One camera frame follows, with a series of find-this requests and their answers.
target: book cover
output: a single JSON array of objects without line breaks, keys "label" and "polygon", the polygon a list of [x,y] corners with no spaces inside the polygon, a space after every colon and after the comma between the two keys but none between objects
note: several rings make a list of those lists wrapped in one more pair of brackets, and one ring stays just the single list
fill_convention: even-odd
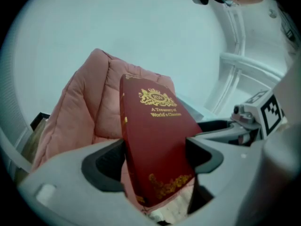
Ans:
[{"label": "book cover", "polygon": [[137,201],[151,207],[193,179],[185,138],[202,130],[164,85],[124,74],[119,91],[129,175]]}]

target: red book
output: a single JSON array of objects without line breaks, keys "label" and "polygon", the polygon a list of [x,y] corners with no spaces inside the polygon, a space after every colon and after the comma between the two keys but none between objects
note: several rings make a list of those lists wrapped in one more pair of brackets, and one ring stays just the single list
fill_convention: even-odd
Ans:
[{"label": "red book", "polygon": [[185,138],[202,130],[170,89],[124,74],[120,116],[127,167],[141,205],[154,206],[193,179]]}]

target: quilted fabric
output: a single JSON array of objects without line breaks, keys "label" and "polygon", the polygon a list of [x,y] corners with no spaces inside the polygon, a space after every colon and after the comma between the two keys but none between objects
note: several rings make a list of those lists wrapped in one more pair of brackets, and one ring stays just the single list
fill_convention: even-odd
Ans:
[{"label": "quilted fabric", "polygon": [[[95,49],[63,89],[41,135],[32,171],[59,153],[122,138],[119,82],[123,74],[156,81],[174,93],[170,77],[144,70]],[[135,199],[126,163],[122,169],[122,182],[128,199],[143,210]]]}]

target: pink cushion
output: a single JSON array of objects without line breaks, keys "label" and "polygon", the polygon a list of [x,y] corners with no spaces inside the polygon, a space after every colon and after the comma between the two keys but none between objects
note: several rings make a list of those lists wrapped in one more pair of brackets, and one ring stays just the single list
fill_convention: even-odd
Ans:
[{"label": "pink cushion", "polygon": [[[119,82],[123,74],[157,81],[174,93],[170,77],[144,70],[95,49],[63,89],[41,135],[32,170],[59,153],[122,138]],[[142,210],[135,199],[126,163],[122,182],[128,199]]]}]

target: book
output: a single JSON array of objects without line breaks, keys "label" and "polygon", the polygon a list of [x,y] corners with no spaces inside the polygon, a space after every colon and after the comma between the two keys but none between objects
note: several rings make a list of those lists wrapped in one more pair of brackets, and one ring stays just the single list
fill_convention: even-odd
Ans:
[{"label": "book", "polygon": [[202,130],[167,86],[124,74],[119,92],[132,186],[137,201],[152,207],[194,178],[185,139]]}]

